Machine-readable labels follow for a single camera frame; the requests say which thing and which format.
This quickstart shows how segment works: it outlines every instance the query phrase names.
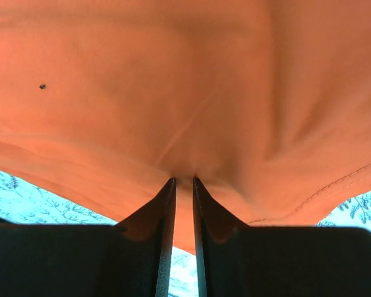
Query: orange garment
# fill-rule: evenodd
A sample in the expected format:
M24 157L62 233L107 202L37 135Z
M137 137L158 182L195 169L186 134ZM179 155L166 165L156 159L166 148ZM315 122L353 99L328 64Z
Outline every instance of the orange garment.
M371 189L371 0L0 0L0 170L115 220L178 177L190 252L193 176L315 224Z

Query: stitching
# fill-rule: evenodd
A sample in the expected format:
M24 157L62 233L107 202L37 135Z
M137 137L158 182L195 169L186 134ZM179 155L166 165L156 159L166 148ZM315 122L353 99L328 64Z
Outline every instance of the stitching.
M363 170L366 170L367 168L370 168L370 167L371 167L371 164L368 164L368 165L366 165L366 166L364 166L364 167L362 167L362 168L359 168L358 170L352 172L351 174L348 174L348 175L344 176L343 178L340 178L340 179L336 180L335 182L333 182L333 183L331 183L331 184L329 184L329 185L327 185L327 186L321 188L319 191L317 191L315 194L313 194L312 196L310 196L307 200L303 201L303 203L301 203L301 205L297 206L297 207L296 207L292 212L288 213L287 215L284 215L284 216L282 216L282 217L278 217L278 218L262 218L262 219L259 219L259 220L251 221L251 222L249 222L249 224L251 224L251 223L257 223L257 222L263 222L263 221L270 221L270 220L277 220L277 219L288 218L288 217L290 217L291 215L293 215L294 213L298 212L301 208L303 208L303 206L304 206L306 203L308 203L308 201L310 201L310 200L313 199L314 197L320 195L320 194L321 194L322 192L324 192L325 190L327 190L327 189L333 187L334 185L340 183L340 182L343 181L344 179L350 178L350 177L354 176L355 174L357 174L357 173L359 173L359 172L361 172L361 171L363 171ZM319 205L319 204L322 203L324 200L326 200L327 198L331 197L332 195L338 193L339 191L342 191L343 189L345 189L345 188L347 188L347 187L350 187L350 186L352 186L353 184L358 183L359 181L362 181L362 180L367 179L367 178L369 178L369 177L371 177L371 174L369 174L369 175L367 175L367 176L364 176L363 178L358 179L357 181L354 181L354 182L351 183L351 184L348 184L348 185L346 185L346 186L343 186L343 187L341 187L341 188L335 190L335 191L332 192L331 194L328 194L328 195L322 197L322 198L321 198L321 199L320 199L320 200L319 200L319 201L318 201L314 206Z

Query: orange cloth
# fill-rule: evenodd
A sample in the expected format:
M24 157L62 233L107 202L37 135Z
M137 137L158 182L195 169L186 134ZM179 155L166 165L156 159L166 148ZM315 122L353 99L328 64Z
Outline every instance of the orange cloth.
M371 189L371 0L0 0L0 170L115 220L176 176L190 252L193 176L315 224Z

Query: floral patterned fabric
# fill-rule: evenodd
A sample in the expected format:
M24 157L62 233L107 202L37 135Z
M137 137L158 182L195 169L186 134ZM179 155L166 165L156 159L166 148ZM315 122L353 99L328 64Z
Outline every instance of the floral patterned fabric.
M0 171L0 217L14 223L109 224L116 222ZM371 231L371 191L339 205L318 226L359 226ZM198 296L195 256L173 248L169 295Z

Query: light blue fabric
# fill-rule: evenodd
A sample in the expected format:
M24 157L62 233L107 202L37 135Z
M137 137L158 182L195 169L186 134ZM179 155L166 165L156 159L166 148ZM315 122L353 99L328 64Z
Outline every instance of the light blue fabric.
M116 223L2 171L0 217L15 223ZM318 226L359 226L371 231L371 191L342 203ZM198 296L195 256L177 248L173 249L169 293L178 297Z

